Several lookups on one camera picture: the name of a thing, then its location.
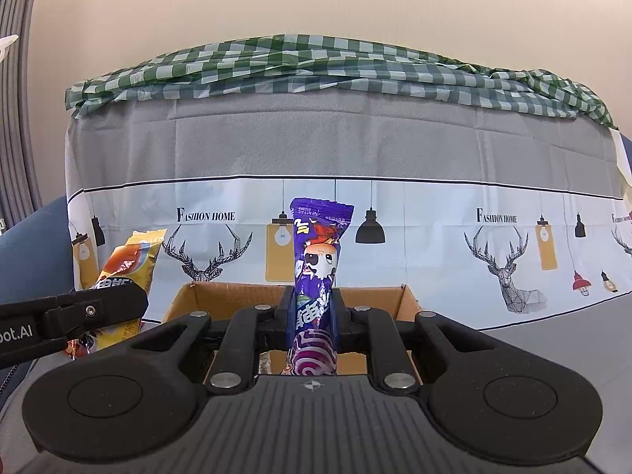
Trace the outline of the orange yellow snack packet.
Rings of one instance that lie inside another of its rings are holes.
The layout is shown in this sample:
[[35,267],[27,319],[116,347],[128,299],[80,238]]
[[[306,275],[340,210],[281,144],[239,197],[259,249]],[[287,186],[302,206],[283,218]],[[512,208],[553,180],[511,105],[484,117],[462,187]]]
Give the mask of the orange yellow snack packet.
[[[84,245],[84,237],[80,235],[79,244],[73,246],[80,287],[98,290],[136,287],[148,295],[165,234],[166,229],[134,231],[123,245],[113,250],[100,274],[96,274],[91,249]],[[140,329],[141,317],[101,327],[70,340],[64,353],[71,359],[87,356],[136,336]]]

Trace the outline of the green checkered cloth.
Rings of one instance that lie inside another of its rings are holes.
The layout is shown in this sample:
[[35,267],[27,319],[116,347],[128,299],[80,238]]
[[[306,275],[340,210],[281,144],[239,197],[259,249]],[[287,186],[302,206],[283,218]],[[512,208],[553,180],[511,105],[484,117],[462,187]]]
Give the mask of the green checkered cloth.
[[403,46],[313,34],[232,39],[160,54],[75,83],[65,91],[64,106],[81,118],[119,102],[328,89],[614,125],[590,87],[550,71],[488,68]]

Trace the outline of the deer print sofa cover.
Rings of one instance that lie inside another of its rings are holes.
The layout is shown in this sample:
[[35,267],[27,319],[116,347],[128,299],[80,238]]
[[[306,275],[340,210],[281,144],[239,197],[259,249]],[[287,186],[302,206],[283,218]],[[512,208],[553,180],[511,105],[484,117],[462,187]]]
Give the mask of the deer print sofa cover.
[[587,378],[590,457],[631,468],[631,142],[587,118],[331,90],[114,103],[70,123],[65,185],[96,274],[166,229],[146,319],[190,282],[288,285],[298,197],[355,212],[343,288],[420,305]]

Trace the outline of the purple Alpenliebe candy bar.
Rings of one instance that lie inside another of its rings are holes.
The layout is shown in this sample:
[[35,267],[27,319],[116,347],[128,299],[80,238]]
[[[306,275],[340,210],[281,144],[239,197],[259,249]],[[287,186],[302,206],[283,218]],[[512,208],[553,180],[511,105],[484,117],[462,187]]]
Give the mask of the purple Alpenliebe candy bar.
[[284,373],[295,377],[337,373],[337,318],[332,294],[340,261],[340,240],[354,208],[331,200],[292,200],[293,259],[297,324]]

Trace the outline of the grey curtain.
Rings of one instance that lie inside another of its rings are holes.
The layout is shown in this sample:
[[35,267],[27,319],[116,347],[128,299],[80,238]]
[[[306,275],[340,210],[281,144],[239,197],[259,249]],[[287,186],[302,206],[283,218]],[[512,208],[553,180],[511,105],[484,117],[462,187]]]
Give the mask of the grey curtain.
[[28,115],[28,49],[34,0],[1,0],[1,218],[12,227],[42,207]]

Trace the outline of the brown cardboard box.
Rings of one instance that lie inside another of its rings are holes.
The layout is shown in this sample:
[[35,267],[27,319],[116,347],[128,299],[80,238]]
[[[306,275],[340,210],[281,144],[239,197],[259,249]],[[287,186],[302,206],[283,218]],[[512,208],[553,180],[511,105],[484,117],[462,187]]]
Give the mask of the brown cardboard box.
[[[421,310],[414,293],[406,285],[397,287],[343,288],[340,299],[348,308],[369,306],[387,311],[399,321],[412,322]],[[292,346],[297,324],[295,289],[292,286],[235,284],[234,282],[190,282],[177,293],[166,311],[164,320],[201,310],[210,314],[214,322],[229,320],[242,308],[259,304],[275,306],[288,326],[278,346],[268,348],[271,372],[277,374],[286,367],[287,350]]]

